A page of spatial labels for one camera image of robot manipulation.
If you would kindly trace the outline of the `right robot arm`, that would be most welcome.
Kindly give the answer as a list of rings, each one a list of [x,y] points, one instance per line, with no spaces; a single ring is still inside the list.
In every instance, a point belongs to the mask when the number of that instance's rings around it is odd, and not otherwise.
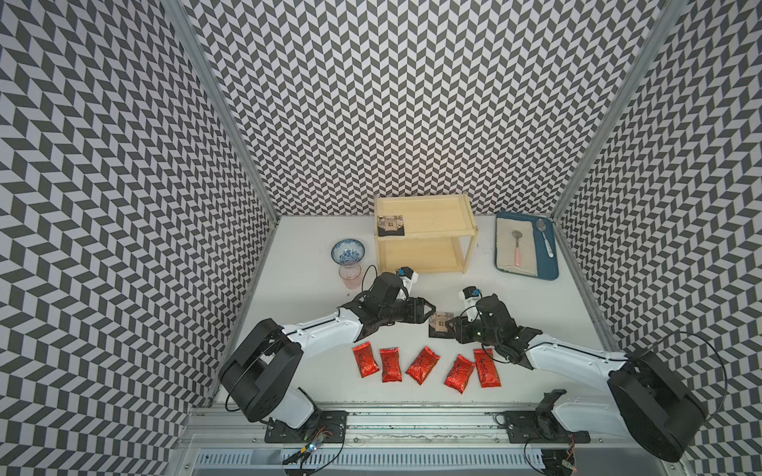
[[[497,295],[468,297],[446,323],[461,344],[491,348],[504,363],[561,375],[597,390],[594,396],[559,392],[538,409],[568,432],[631,438],[650,454],[679,461],[710,419],[708,406],[653,351],[595,350],[519,325]]]

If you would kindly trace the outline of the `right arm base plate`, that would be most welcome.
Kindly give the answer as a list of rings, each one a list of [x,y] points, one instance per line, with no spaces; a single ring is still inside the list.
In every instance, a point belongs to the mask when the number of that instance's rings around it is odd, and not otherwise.
[[[501,416],[511,443],[591,443],[591,436],[588,432],[565,430],[550,413],[508,411],[502,413]]]

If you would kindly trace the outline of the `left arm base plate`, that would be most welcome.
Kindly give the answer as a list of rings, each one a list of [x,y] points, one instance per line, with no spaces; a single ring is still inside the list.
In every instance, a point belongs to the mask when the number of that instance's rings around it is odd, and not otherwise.
[[[264,440],[267,443],[308,443],[321,432],[323,443],[342,443],[347,418],[348,412],[345,411],[317,411],[299,428],[291,428],[281,420],[270,420]]]

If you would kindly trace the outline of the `black floral tea bag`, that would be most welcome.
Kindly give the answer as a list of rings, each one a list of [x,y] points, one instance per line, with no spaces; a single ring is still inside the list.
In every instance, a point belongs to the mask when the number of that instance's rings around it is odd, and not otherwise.
[[[378,237],[402,237],[405,235],[404,217],[402,215],[381,215],[376,218]]]
[[[435,339],[454,339],[454,332],[448,323],[455,318],[456,316],[453,313],[445,313],[444,311],[434,313],[428,319],[429,337]]]

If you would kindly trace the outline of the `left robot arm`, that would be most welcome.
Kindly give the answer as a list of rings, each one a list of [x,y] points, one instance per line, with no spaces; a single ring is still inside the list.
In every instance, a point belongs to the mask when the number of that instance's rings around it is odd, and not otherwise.
[[[300,324],[259,321],[219,371],[225,409],[248,422],[277,420],[303,428],[318,411],[306,392],[292,387],[302,361],[357,343],[397,322],[424,324],[436,307],[411,295],[418,274],[408,267],[378,275],[369,290],[327,315]]]

